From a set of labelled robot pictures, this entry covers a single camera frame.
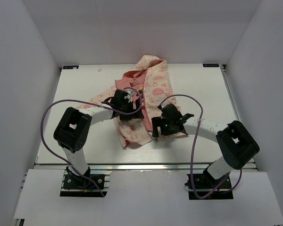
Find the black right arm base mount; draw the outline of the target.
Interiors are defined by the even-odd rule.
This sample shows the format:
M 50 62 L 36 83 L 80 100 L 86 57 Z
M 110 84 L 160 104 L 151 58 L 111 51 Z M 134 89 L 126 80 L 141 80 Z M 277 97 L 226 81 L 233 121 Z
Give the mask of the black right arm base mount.
M 203 174 L 193 174 L 193 181 L 198 195 L 205 196 L 222 181 L 222 178 L 212 182 L 211 180 L 206 179 Z M 198 200 L 192 189 L 190 174 L 187 174 L 187 182 L 184 185 L 187 188 L 189 200 Z M 227 177 L 226 181 L 222 185 L 218 186 L 214 192 L 206 198 L 206 200 L 232 200 L 233 192 L 228 192 L 231 188 L 231 180 Z

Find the pink and cream printed jacket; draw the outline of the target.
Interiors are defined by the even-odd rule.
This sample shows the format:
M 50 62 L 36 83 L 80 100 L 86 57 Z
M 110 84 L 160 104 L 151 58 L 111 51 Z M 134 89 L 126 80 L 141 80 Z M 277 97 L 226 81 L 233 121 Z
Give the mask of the pink and cream printed jacket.
M 131 121 L 113 119 L 117 136 L 123 148 L 133 143 L 145 145 L 152 141 L 150 136 L 152 132 L 151 118 L 161 115 L 158 105 L 173 94 L 167 71 L 167 61 L 157 56 L 144 55 L 132 70 L 123 74 L 122 79 L 115 81 L 115 85 L 93 97 L 89 102 L 100 104 L 106 98 L 113 96 L 116 89 L 126 87 L 142 91 L 144 100 L 141 111 L 144 119 Z

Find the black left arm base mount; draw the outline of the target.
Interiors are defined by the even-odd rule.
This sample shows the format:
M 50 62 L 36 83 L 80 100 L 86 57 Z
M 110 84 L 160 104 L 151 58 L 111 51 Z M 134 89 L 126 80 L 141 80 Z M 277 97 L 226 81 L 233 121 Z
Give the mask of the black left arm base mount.
M 62 179 L 60 197 L 105 197 L 109 188 L 110 175 L 107 173 L 94 174 L 88 170 L 85 176 L 94 182 L 76 175 L 67 167 Z

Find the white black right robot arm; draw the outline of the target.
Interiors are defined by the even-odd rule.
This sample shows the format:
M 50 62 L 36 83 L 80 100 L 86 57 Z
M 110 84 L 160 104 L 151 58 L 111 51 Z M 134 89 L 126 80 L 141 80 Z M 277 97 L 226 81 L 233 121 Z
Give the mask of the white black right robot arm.
M 162 114 L 151 119 L 153 137 L 184 133 L 218 143 L 222 157 L 203 171 L 204 184 L 210 188 L 216 187 L 225 174 L 242 169 L 260 151 L 259 145 L 240 121 L 221 124 L 193 119 L 193 114 L 181 114 L 174 104 L 159 109 Z

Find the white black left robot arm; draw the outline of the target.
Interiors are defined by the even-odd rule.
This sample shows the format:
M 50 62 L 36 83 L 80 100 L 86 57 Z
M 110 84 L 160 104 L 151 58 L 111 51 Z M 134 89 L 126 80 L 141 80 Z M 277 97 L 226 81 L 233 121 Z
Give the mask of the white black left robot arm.
M 53 138 L 65 152 L 69 164 L 67 171 L 70 175 L 75 175 L 74 182 L 80 188 L 85 188 L 90 183 L 90 168 L 83 152 L 90 127 L 114 118 L 124 122 L 142 120 L 141 106 L 142 92 L 127 88 L 117 89 L 113 96 L 100 101 L 99 104 L 91 104 L 91 108 L 66 109 Z

